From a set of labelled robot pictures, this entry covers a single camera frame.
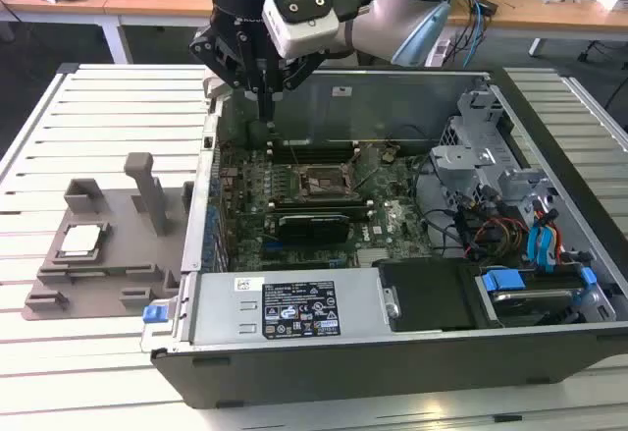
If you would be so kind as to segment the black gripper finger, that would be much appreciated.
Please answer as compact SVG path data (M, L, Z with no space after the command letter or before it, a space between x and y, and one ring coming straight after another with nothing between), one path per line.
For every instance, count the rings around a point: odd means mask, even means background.
M301 85L327 56L325 50L296 58L281 60L275 54L267 60L267 121L274 120L276 102L283 98L285 90Z
M245 27L233 33L204 28L189 45L190 52L232 89L242 89L257 103L261 122L268 122L268 87L255 55L254 35Z

